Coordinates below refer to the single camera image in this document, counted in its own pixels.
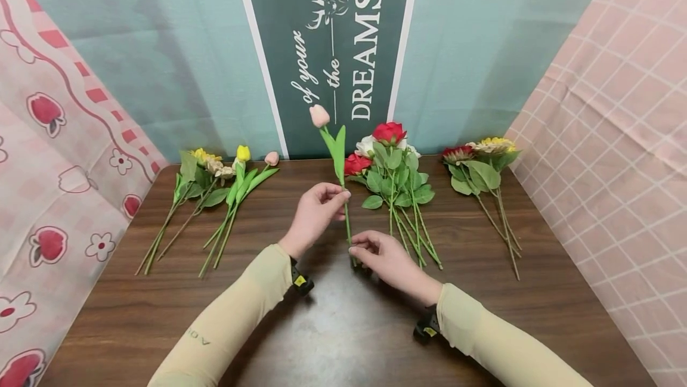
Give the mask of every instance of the white border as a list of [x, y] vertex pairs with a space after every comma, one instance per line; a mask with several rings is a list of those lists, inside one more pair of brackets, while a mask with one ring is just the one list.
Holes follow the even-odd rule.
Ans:
[[401, 83], [401, 71], [403, 69], [403, 58], [406, 56], [406, 45], [408, 44], [408, 33], [410, 33], [410, 21], [413, 18], [413, 6], [415, 0], [406, 0], [406, 11], [403, 13], [403, 25], [401, 26], [401, 39], [398, 42], [398, 56], [396, 57], [396, 70], [394, 70], [394, 83], [391, 87], [389, 97], [389, 111], [387, 121], [394, 119], [396, 110], [396, 98], [398, 97], [398, 86]]
[[253, 43], [256, 45], [256, 53], [258, 53], [259, 67], [262, 70], [262, 79], [265, 80], [267, 97], [270, 99], [272, 116], [274, 117], [274, 124], [277, 128], [277, 135], [279, 135], [279, 143], [281, 145], [281, 156], [284, 157], [284, 159], [289, 159], [289, 151], [286, 148], [286, 139], [284, 139], [284, 129], [281, 127], [279, 108], [277, 108], [277, 98], [274, 95], [272, 79], [270, 78], [270, 70], [267, 67], [267, 59], [265, 58], [265, 50], [262, 48], [262, 39], [259, 36], [256, 13], [253, 11], [253, 2], [250, 0], [243, 0], [243, 6], [246, 9], [246, 17], [248, 18], [248, 25], [250, 26], [250, 34], [253, 35]]

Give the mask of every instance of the pink backdrop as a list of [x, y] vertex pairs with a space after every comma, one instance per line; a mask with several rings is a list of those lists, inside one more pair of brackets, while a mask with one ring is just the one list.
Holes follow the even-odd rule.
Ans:
[[687, 0], [593, 0], [515, 173], [660, 387], [687, 386]]

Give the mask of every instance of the green banner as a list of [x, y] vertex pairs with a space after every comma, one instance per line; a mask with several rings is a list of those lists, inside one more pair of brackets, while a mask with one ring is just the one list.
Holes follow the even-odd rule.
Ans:
[[407, 0], [249, 1], [291, 157], [326, 155], [308, 111], [314, 104], [330, 113], [332, 133], [346, 126], [353, 151], [393, 104]]

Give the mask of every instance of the teal backdrop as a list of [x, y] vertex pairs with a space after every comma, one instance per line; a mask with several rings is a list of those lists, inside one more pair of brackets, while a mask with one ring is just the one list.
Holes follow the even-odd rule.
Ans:
[[334, 96], [349, 148], [386, 119], [426, 153], [502, 134], [590, 0], [38, 1], [174, 162], [322, 156]]

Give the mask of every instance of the arm sleeve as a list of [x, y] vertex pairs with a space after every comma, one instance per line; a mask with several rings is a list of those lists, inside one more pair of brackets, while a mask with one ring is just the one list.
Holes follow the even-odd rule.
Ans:
[[437, 306], [442, 335], [507, 387], [592, 387], [543, 343], [484, 309], [452, 284]]
[[216, 387], [253, 329], [290, 286], [289, 255], [276, 244], [265, 248], [194, 320], [148, 387]]

